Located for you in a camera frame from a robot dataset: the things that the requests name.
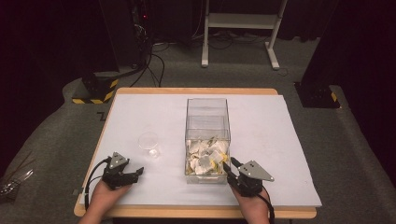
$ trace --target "hand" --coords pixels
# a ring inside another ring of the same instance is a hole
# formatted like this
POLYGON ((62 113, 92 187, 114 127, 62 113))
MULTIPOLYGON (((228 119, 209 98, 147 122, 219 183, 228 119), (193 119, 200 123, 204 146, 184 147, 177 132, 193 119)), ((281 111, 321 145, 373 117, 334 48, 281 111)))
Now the hand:
POLYGON ((105 213, 131 188, 132 185, 112 190, 100 180, 93 191, 90 207, 84 217, 79 221, 82 223, 100 223, 105 213))
MULTIPOLYGON (((268 219, 267 204, 259 197, 242 197, 236 189, 231 187, 233 195, 239 202, 242 216, 249 224, 267 224, 270 223, 268 219)), ((263 190, 260 195, 269 202, 268 194, 263 190)))

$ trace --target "white metal stand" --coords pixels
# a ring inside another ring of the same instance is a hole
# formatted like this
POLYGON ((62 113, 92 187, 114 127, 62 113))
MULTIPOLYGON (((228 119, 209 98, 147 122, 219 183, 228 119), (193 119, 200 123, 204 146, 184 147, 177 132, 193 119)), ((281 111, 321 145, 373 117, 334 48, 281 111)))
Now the white metal stand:
POLYGON ((273 30, 270 42, 265 42, 265 49, 271 61, 273 69, 279 69, 274 53, 274 44, 277 31, 282 22, 283 12, 285 11, 288 0, 282 0, 279 12, 276 15, 257 15, 257 14, 232 14, 232 13, 210 13, 209 1, 206 0, 205 9, 205 33, 204 45, 202 50, 202 67, 209 66, 208 32, 209 27, 222 28, 246 28, 273 30))

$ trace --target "clear plastic container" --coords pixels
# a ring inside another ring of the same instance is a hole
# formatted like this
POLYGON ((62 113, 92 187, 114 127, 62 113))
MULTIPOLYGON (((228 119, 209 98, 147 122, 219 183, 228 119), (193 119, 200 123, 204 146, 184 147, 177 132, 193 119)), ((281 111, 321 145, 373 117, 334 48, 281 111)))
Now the clear plastic container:
POLYGON ((189 184, 226 184, 230 165, 230 122, 226 99, 189 99, 186 118, 186 166, 189 184))

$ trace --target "person's right hand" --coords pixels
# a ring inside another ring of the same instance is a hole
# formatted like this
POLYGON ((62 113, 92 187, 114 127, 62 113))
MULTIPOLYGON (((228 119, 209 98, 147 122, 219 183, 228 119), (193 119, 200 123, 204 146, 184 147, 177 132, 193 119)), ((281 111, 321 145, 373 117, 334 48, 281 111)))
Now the person's right hand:
MULTIPOLYGON (((245 220, 249 224, 267 224, 270 223, 268 219, 267 204, 259 197, 242 197, 236 189, 230 186, 233 190, 236 200, 239 202, 239 207, 245 220)), ((268 194, 263 190, 260 195, 269 202, 268 194)))

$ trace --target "black metal base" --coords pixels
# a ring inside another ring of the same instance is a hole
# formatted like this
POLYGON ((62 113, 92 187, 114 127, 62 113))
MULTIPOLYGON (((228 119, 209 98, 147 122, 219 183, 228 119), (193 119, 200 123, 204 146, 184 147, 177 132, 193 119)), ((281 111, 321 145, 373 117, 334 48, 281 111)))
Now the black metal base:
POLYGON ((98 77, 96 88, 88 90, 81 81, 72 99, 75 104, 105 104, 107 103, 116 89, 118 80, 111 77, 98 77))
POLYGON ((300 82, 295 82, 294 87, 300 96, 300 101, 303 107, 313 108, 340 108, 340 103, 337 100, 334 92, 329 87, 311 88, 301 85, 300 82))

